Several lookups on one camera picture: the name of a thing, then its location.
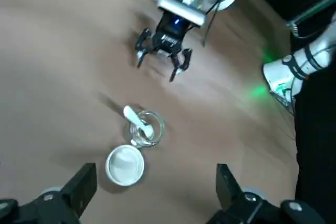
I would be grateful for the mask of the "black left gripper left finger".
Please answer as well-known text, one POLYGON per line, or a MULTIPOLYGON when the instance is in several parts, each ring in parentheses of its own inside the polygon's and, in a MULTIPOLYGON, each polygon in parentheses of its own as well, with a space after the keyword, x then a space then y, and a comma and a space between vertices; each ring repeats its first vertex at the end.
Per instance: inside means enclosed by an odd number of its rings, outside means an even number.
POLYGON ((96 164, 85 163, 60 190, 21 206, 15 199, 1 199, 1 223, 80 223, 96 191, 96 164))

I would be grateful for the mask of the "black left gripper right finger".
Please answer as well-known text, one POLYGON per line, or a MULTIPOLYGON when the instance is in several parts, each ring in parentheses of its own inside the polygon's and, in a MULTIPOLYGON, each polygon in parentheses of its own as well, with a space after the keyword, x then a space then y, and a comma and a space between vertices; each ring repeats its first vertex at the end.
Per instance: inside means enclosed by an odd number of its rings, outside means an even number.
POLYGON ((276 207, 254 192, 243 191, 226 164, 216 166, 216 193, 221 210, 211 217, 210 224, 325 223, 303 201, 284 200, 276 207))

